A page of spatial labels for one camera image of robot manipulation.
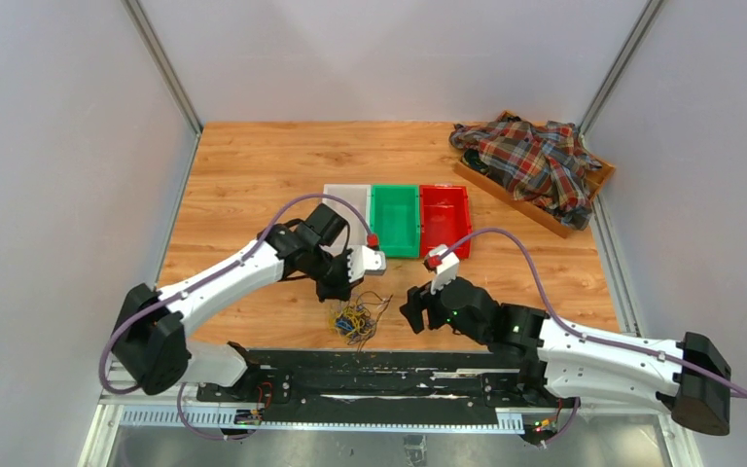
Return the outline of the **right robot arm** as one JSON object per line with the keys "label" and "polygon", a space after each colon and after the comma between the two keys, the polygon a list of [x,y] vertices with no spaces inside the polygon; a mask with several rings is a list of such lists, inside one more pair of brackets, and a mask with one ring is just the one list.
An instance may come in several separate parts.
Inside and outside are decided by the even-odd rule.
{"label": "right robot arm", "polygon": [[495,301],[458,277],[440,290],[412,287],[400,307],[411,329],[450,327],[495,354],[518,362],[516,385],[527,404],[599,399],[660,413],[694,432],[726,436],[731,368],[706,336],[641,340],[564,321],[544,310]]}

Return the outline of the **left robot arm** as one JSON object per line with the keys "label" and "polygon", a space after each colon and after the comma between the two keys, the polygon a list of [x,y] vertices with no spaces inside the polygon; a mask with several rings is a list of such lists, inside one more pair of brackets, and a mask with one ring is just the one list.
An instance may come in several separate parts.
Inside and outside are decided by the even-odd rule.
{"label": "left robot arm", "polygon": [[259,376],[246,351],[235,343],[192,341],[192,334],[229,305],[278,282],[310,279],[319,302],[349,300],[365,276],[385,272],[386,259],[373,232],[362,245],[328,252],[348,229],[320,203],[305,219],[273,218],[242,250],[191,278],[160,289],[134,286],[100,357],[102,385],[114,394],[158,395],[177,383],[212,383],[236,402],[251,400]]}

